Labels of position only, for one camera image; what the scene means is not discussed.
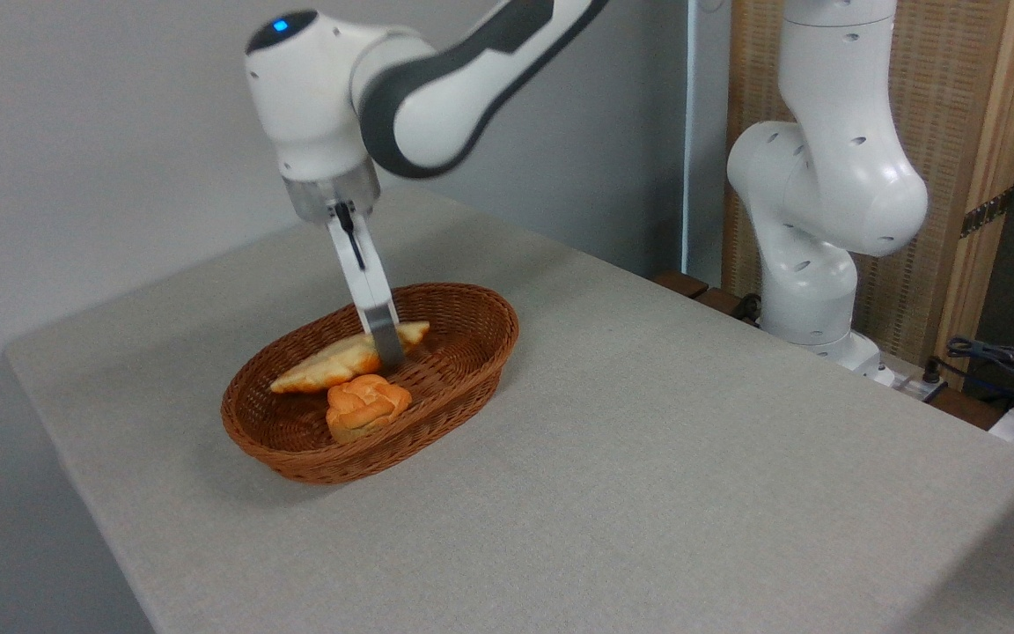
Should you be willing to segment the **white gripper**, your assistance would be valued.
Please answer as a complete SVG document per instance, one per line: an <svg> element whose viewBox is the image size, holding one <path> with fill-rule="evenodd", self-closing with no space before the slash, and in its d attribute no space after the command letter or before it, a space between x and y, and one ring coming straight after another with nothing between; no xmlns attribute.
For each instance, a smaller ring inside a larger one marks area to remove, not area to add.
<svg viewBox="0 0 1014 634"><path fill-rule="evenodd" d="M399 337L397 310L391 304L389 281L366 217L350 201L334 201L327 206L327 231L333 238L351 299L361 309L364 329L373 337L383 369L399 368L405 361L405 349Z"/></svg>

